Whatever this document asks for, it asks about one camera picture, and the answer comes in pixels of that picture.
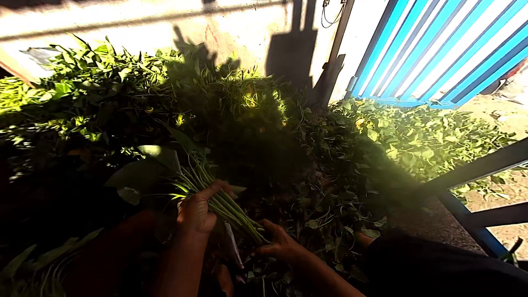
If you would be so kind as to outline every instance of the blue metal gate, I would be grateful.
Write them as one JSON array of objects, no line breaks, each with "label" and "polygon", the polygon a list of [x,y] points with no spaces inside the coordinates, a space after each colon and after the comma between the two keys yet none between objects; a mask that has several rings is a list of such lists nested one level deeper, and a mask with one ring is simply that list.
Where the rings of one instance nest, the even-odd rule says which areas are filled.
[{"label": "blue metal gate", "polygon": [[528,0],[390,0],[348,93],[458,108],[528,57]]}]

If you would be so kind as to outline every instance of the red mark on wall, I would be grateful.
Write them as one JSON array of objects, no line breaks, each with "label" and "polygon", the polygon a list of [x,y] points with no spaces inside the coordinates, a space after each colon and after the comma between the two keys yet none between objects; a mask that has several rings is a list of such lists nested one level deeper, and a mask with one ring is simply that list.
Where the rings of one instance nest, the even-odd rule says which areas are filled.
[{"label": "red mark on wall", "polygon": [[217,39],[216,36],[214,35],[213,29],[211,29],[211,27],[209,26],[209,24],[207,24],[207,27],[205,27],[205,41],[207,41],[207,33],[208,33],[208,32],[211,33],[211,36],[213,36],[214,41],[215,41],[216,44],[218,45],[218,39]]}]

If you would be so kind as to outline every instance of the concrete wall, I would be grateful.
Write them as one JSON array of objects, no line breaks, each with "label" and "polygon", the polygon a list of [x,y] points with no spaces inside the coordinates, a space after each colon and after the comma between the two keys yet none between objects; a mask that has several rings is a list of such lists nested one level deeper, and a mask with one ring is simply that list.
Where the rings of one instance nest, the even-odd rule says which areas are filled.
[{"label": "concrete wall", "polygon": [[[313,85],[332,48],[337,25],[320,23],[323,0],[0,0],[0,62],[30,81],[46,72],[21,50],[60,44],[75,47],[107,35],[115,48],[154,54],[185,41],[204,42],[217,63],[235,52],[242,66]],[[334,19],[337,0],[326,8]]]}]

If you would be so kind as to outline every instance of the metal rod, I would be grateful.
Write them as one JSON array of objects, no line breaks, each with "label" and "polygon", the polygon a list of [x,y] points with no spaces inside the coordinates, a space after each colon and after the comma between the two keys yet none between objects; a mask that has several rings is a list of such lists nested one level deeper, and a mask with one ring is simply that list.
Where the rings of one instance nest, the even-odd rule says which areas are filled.
[{"label": "metal rod", "polygon": [[508,254],[508,250],[488,229],[475,227],[470,223],[468,215],[471,215],[471,212],[451,192],[444,190],[436,196],[488,256],[502,258]]},{"label": "metal rod", "polygon": [[527,161],[528,137],[424,183],[421,191],[423,194],[434,196],[437,192],[493,175]]},{"label": "metal rod", "polygon": [[528,202],[486,209],[466,214],[464,220],[472,227],[493,227],[528,222]]}]

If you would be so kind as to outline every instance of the bunch of vegetable stems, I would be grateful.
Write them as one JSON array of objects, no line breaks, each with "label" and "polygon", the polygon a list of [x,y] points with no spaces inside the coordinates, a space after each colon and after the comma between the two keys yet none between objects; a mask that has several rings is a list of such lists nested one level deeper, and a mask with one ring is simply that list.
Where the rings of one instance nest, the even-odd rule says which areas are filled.
[{"label": "bunch of vegetable stems", "polygon": [[[209,171],[210,165],[194,159],[196,169],[192,165],[186,169],[182,167],[182,173],[178,175],[178,181],[173,181],[173,185],[185,192],[179,197],[188,197],[191,192],[198,193],[214,182],[213,175]],[[233,199],[224,191],[220,191],[208,200],[209,209],[226,220],[233,229],[249,236],[257,245],[270,243],[260,231],[264,231],[262,226],[246,216],[246,213]]]}]

